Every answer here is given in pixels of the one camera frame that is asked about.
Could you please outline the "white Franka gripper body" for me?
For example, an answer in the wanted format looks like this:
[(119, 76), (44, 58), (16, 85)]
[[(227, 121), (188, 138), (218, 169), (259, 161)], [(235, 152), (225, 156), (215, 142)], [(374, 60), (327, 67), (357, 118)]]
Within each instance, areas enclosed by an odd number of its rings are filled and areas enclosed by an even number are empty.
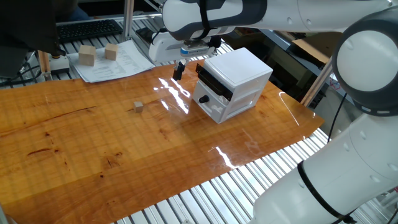
[(168, 32), (152, 36), (149, 57), (154, 62), (169, 62), (211, 54), (218, 47), (218, 37), (202, 40), (175, 40)]

